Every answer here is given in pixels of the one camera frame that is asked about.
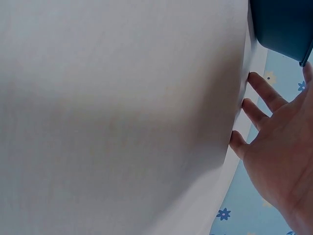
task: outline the floral wallpaper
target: floral wallpaper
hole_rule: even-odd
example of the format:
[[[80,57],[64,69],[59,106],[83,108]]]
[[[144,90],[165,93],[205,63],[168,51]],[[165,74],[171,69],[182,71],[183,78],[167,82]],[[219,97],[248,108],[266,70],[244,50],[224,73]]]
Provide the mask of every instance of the floral wallpaper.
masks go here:
[[[268,51],[263,77],[287,101],[292,101],[305,88],[302,68],[298,62],[274,51]],[[258,107],[267,115],[271,112],[262,99]],[[251,126],[248,142],[257,135]],[[262,198],[252,185],[240,161],[224,202],[208,235],[296,235],[282,215]]]

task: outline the light blue surface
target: light blue surface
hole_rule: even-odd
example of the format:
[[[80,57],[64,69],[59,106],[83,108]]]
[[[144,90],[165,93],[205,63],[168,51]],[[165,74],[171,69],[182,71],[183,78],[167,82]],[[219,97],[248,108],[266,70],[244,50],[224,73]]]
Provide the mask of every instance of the light blue surface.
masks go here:
[[[264,77],[268,76],[269,81],[276,80],[276,83],[270,82],[271,85],[287,101],[293,100],[302,90],[304,80],[299,64],[270,50]],[[262,99],[258,100],[257,105],[263,112],[271,115]],[[256,135],[257,130],[252,126],[247,141],[253,141]],[[239,162],[217,216],[210,235],[295,235],[277,209],[259,195],[242,161]]]

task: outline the dark blue bowl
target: dark blue bowl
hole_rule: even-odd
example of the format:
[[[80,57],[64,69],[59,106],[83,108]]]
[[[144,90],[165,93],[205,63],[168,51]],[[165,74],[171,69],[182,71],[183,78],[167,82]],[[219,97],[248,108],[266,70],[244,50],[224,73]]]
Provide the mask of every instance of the dark blue bowl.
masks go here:
[[[313,48],[313,0],[250,0],[250,5],[260,44],[305,66]]]

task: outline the white sheet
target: white sheet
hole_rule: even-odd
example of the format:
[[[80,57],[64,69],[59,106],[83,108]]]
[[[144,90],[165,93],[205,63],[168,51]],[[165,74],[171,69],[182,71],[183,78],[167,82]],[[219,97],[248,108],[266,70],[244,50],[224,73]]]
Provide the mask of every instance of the white sheet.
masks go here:
[[[195,234],[243,92],[246,13],[0,1],[0,234]]]

